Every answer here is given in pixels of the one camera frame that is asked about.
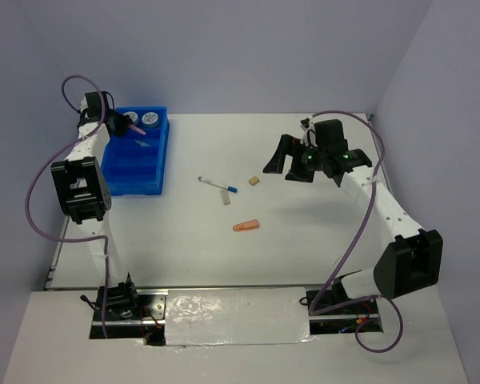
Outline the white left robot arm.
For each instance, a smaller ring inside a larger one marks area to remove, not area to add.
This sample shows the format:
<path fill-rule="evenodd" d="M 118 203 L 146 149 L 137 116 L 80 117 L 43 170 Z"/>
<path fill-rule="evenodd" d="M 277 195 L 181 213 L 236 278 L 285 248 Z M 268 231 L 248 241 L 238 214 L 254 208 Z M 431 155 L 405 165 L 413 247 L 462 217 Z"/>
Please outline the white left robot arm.
<path fill-rule="evenodd" d="M 141 299 L 117 252 L 110 216 L 110 188 L 101 164 L 110 136 L 124 133 L 128 120 L 114 111 L 109 92 L 89 92 L 81 101 L 78 121 L 78 142 L 64 160 L 53 162 L 50 172 L 58 200 L 65 216 L 76 224 L 85 239 L 98 276 L 95 302 L 103 321 L 135 317 Z"/>

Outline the light blue pen cap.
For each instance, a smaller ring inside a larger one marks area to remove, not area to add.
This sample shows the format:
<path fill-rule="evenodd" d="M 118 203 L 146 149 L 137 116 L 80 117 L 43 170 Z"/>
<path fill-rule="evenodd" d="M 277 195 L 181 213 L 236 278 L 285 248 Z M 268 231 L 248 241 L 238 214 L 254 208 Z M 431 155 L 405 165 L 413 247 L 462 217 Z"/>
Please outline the light blue pen cap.
<path fill-rule="evenodd" d="M 142 140 L 134 140 L 134 142 L 136 142 L 138 145 L 140 145 L 140 147 L 150 147 L 151 145 L 147 142 L 144 142 Z"/>

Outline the pink pen cap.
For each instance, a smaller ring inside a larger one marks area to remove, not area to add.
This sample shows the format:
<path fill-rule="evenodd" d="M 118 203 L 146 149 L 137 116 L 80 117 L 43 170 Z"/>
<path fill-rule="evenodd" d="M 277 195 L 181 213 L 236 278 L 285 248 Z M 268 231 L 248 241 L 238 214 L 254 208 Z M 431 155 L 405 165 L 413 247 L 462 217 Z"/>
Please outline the pink pen cap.
<path fill-rule="evenodd" d="M 145 136 L 145 135 L 146 135 L 146 132 L 145 132 L 143 129 L 141 129 L 141 128 L 135 126 L 135 125 L 129 125 L 129 128 L 130 128 L 132 131 L 137 132 L 138 134 L 140 134 L 140 135 L 142 135 L 142 136 Z"/>

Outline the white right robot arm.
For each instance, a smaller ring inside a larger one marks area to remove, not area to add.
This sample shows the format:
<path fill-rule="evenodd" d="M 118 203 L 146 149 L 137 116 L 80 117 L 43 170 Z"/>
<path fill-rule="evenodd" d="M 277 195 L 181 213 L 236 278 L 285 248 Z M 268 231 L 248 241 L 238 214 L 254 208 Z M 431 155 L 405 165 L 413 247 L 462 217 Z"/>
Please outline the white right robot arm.
<path fill-rule="evenodd" d="M 317 172 L 333 180 L 363 211 L 361 225 L 346 252 L 320 291 L 310 300 L 312 315 L 332 310 L 351 312 L 363 299 L 395 299 L 438 283 L 443 239 L 436 230 L 425 230 L 401 207 L 378 180 L 380 163 L 361 149 L 351 149 L 337 119 L 302 120 L 301 138 L 284 134 L 263 171 L 280 174 L 286 158 L 291 165 L 288 181 L 311 183 Z M 371 268 L 341 274 L 367 225 L 378 226 L 384 250 Z"/>

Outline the blue jar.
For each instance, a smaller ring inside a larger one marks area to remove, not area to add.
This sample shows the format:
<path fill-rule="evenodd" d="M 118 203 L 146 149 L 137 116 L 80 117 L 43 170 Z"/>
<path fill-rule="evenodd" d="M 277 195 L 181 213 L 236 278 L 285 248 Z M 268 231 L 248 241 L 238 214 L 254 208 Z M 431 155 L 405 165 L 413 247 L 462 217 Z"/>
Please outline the blue jar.
<path fill-rule="evenodd" d="M 143 129 L 156 129 L 160 125 L 160 115 L 156 112 L 146 112 L 141 117 L 141 126 Z"/>
<path fill-rule="evenodd" d="M 130 120 L 130 124 L 133 126 L 139 126 L 139 115 L 137 112 L 129 110 L 123 114 Z"/>

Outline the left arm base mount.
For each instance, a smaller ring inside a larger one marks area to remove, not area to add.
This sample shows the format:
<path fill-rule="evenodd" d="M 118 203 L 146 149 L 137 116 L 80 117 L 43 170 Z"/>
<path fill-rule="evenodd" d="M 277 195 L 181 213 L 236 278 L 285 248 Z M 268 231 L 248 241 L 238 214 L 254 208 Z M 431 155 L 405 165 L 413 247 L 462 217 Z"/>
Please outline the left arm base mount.
<path fill-rule="evenodd" d="M 92 309 L 89 339 L 138 339 L 148 346 L 166 344 L 167 294 L 138 290 L 128 277 L 117 286 L 98 288 L 96 298 L 81 295 Z"/>

